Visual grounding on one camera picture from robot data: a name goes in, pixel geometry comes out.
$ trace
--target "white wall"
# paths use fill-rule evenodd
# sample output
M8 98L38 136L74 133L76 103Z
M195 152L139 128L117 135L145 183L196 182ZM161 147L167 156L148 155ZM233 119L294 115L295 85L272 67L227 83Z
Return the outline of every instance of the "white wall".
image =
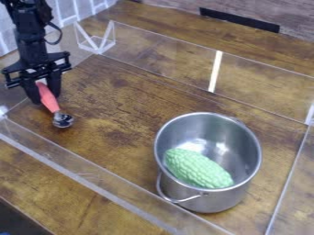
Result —
M117 0L46 0L52 8L52 22L58 27L62 27L107 9L116 1ZM0 4L0 56L16 49L12 29L13 24L5 6Z

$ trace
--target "black rectangle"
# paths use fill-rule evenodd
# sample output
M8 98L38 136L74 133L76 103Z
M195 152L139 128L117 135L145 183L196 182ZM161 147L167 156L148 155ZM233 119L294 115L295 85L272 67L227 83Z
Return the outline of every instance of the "black rectangle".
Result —
M260 20L252 19L252 18L246 18L246 17L239 17L236 15L228 14L228 13L223 13L215 10L209 10L207 8L200 7L200 15L204 17L211 17L211 18L216 18L220 20L227 20L235 24L247 26L247 27L252 27L252 28L258 28L274 33L279 32L279 25L268 23L268 22L263 22Z

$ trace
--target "metal pot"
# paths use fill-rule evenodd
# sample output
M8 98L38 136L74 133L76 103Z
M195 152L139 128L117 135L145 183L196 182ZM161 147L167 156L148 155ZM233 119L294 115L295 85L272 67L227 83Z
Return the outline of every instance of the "metal pot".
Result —
M231 174L233 185L204 189L179 181L164 163L165 150L180 148L209 157ZM243 199L251 178L262 164L262 148L251 130L233 117L189 113L165 123L156 134L155 158L159 166L159 195L188 210L213 213Z

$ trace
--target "red object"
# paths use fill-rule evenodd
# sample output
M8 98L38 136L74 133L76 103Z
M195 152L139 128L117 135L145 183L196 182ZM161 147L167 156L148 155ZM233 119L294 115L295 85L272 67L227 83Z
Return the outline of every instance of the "red object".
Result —
M41 97L41 103L50 110L50 112L54 113L60 110L60 107L49 88L42 82L37 82L36 85Z

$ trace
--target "green vegetable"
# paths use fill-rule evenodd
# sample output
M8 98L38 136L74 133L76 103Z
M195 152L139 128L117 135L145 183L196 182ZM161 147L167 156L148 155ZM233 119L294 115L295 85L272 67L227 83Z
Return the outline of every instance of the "green vegetable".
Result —
M203 188L221 188L233 184L228 172L195 151L169 149L165 165L184 183Z

